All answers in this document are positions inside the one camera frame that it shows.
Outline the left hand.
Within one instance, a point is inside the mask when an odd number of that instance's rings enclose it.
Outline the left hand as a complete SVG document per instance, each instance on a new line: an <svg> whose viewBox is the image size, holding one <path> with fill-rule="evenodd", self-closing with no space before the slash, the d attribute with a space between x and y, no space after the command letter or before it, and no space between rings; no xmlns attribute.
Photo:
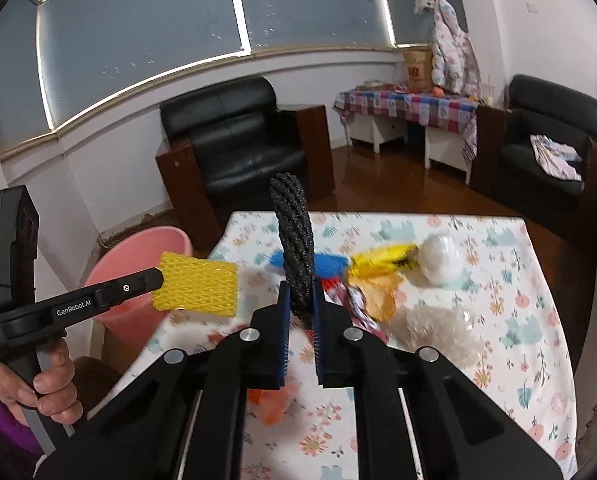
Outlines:
<svg viewBox="0 0 597 480"><path fill-rule="evenodd" d="M63 338L52 342L49 358L50 368L37 375L32 386L0 363L0 403L25 427L28 423L22 412L23 406L36 408L41 415L62 425L74 424L84 413L73 382L75 365Z"/></svg>

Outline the purple sleeve forearm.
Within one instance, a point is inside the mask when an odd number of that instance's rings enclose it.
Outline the purple sleeve forearm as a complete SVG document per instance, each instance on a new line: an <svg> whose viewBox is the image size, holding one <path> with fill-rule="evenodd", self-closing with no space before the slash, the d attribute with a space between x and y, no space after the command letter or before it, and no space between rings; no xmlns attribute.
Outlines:
<svg viewBox="0 0 597 480"><path fill-rule="evenodd" d="M0 479L31 479L41 448L30 429L0 402Z"/></svg>

